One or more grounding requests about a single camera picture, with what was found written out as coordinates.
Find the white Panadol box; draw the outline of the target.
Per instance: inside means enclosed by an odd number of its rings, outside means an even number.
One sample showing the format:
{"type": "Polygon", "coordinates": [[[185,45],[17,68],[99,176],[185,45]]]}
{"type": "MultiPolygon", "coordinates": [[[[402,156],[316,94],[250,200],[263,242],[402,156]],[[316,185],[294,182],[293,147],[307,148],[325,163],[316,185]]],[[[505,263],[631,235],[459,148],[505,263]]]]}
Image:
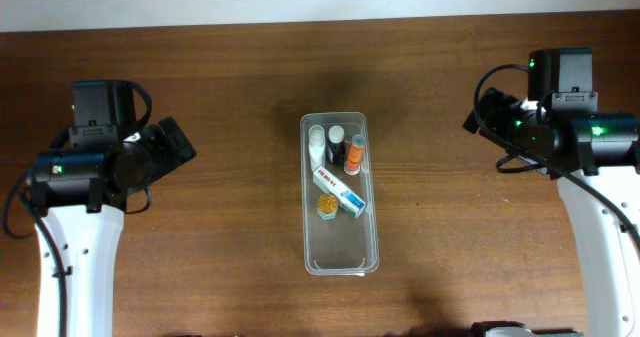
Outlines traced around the white Panadol box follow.
{"type": "Polygon", "coordinates": [[[325,194],[334,195],[339,206],[354,218],[364,212],[366,202],[325,167],[320,166],[313,172],[313,182],[325,194]]]}

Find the gold lid small jar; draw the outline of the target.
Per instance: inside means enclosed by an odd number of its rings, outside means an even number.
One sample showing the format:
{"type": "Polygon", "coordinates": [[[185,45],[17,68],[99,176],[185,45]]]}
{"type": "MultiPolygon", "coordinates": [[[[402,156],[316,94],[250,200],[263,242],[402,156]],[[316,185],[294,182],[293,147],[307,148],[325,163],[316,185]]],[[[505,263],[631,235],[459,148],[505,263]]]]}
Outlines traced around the gold lid small jar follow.
{"type": "Polygon", "coordinates": [[[334,219],[339,209],[337,198],[330,193],[323,194],[318,198],[316,210],[323,220],[334,219]]]}

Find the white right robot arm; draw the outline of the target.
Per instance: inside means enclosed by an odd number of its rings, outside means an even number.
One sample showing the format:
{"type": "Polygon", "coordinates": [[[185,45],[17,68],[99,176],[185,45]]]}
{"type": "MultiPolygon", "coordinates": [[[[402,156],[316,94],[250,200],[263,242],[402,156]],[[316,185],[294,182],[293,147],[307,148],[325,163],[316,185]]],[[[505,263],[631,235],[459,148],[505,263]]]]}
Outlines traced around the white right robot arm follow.
{"type": "Polygon", "coordinates": [[[639,119],[604,113],[587,47],[535,50],[518,99],[483,81],[463,124],[506,153],[502,174],[556,182],[571,223],[589,336],[639,333],[639,119]]]}

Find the orange tablet tube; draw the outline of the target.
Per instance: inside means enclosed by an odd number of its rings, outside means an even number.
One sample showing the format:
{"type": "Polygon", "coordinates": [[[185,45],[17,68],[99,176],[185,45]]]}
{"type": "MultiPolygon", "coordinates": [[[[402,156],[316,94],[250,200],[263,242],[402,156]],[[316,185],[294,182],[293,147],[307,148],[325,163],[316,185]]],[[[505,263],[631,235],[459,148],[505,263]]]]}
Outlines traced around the orange tablet tube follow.
{"type": "Polygon", "coordinates": [[[352,137],[344,164],[344,171],[348,175],[356,175],[360,172],[362,158],[366,148],[366,137],[356,134],[352,137]]]}

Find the dark bottle white cap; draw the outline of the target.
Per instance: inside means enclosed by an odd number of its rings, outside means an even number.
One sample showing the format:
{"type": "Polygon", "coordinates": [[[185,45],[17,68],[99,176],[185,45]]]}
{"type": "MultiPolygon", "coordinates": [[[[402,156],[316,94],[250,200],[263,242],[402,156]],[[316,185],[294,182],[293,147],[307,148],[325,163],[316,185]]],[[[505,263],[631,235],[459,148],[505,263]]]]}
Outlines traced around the dark bottle white cap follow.
{"type": "Polygon", "coordinates": [[[335,165],[343,165],[346,154],[344,129],[339,125],[333,125],[329,129],[327,138],[329,161],[335,165]]]}

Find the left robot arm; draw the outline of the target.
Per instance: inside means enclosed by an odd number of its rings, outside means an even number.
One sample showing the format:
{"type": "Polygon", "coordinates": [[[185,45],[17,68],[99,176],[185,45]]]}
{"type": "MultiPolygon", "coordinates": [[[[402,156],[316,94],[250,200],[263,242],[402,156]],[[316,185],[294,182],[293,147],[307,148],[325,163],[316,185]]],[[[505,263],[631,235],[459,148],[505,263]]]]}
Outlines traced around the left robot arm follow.
{"type": "Polygon", "coordinates": [[[196,151],[177,122],[138,117],[125,80],[78,81],[74,123],[37,155],[20,200],[34,220],[40,252],[37,333],[109,336],[115,260],[127,199],[191,161],[196,151]]]}

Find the white pump bottle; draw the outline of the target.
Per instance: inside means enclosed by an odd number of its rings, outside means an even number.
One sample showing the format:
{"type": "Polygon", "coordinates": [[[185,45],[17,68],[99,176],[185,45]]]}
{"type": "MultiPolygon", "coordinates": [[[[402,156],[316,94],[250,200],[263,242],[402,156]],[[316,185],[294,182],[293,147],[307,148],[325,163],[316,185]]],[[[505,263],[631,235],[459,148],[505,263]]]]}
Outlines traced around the white pump bottle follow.
{"type": "Polygon", "coordinates": [[[309,129],[308,151],[310,168],[312,172],[325,165],[325,142],[326,139],[324,128],[320,125],[311,126],[309,129]]]}

